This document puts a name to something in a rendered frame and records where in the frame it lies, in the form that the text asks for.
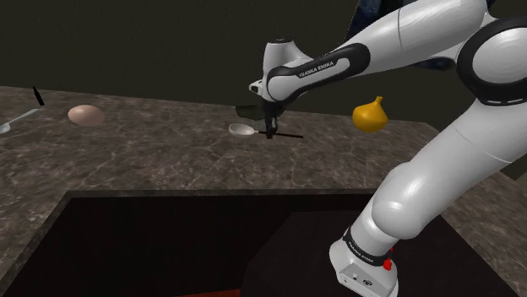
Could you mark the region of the dark robot stand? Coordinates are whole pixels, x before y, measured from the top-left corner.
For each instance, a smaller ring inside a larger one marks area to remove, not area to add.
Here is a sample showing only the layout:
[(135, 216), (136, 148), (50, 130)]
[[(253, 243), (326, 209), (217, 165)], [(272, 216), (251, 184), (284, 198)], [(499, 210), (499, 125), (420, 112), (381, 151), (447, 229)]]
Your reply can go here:
[[(247, 266), (241, 297), (360, 297), (339, 284), (330, 245), (357, 211), (295, 212)], [(518, 297), (442, 218), (394, 248), (398, 297)]]

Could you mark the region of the yellow onion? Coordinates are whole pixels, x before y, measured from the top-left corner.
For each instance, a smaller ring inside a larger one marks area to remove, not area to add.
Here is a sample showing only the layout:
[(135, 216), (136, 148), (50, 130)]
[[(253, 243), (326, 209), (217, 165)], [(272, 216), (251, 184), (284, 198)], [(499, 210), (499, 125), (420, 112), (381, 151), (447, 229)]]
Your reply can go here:
[(377, 132), (388, 123), (388, 117), (382, 108), (383, 97), (368, 104), (357, 106), (352, 113), (352, 121), (355, 127), (363, 132)]

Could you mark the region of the white spoon with black handle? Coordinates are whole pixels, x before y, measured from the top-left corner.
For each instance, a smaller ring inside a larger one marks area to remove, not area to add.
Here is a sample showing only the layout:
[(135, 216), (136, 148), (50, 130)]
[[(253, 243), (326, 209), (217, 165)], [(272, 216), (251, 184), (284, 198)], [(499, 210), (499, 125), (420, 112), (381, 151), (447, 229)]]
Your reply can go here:
[[(253, 134), (266, 135), (266, 132), (255, 130), (253, 127), (250, 127), (242, 123), (232, 123), (228, 127), (228, 131), (231, 135), (241, 136), (241, 137), (248, 137), (248, 136), (252, 136)], [(281, 136), (281, 137), (289, 137), (289, 138), (302, 138), (302, 135), (280, 133), (280, 132), (277, 132), (274, 135)]]

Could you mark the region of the beige egg-shaped thing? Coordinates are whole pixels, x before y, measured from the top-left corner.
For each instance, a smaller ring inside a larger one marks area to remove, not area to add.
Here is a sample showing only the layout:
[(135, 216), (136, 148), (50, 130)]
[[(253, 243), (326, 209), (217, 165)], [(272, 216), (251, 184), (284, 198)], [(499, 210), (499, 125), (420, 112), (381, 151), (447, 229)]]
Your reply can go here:
[(105, 120), (102, 110), (92, 105), (78, 105), (68, 112), (71, 122), (83, 127), (95, 127)]

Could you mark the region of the silver spoon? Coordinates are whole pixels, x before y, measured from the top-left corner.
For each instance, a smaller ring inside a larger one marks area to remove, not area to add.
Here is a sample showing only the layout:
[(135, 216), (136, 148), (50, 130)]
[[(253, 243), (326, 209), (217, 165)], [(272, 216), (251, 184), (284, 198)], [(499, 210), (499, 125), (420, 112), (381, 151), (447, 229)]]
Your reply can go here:
[(27, 111), (25, 112), (23, 115), (20, 115), (20, 116), (17, 116), (15, 117), (14, 119), (10, 120), (10, 121), (7, 121), (5, 123), (3, 123), (2, 125), (0, 125), (0, 134), (4, 134), (4, 133), (7, 133), (11, 130), (11, 124), (18, 121), (18, 120), (21, 120), (23, 118), (26, 118), (28, 116), (31, 116), (33, 114), (35, 114), (36, 112), (38, 112), (39, 109), (38, 108), (35, 108), (35, 109), (31, 109), (30, 111)]

